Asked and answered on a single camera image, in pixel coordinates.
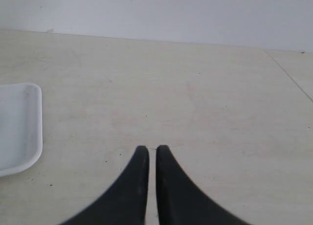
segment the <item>wall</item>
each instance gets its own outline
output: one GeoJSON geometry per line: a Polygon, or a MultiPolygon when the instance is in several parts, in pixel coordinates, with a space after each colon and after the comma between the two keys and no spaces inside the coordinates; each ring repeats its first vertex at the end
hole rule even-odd
{"type": "Polygon", "coordinates": [[[313,52],[313,0],[0,0],[0,28],[313,52]]]}

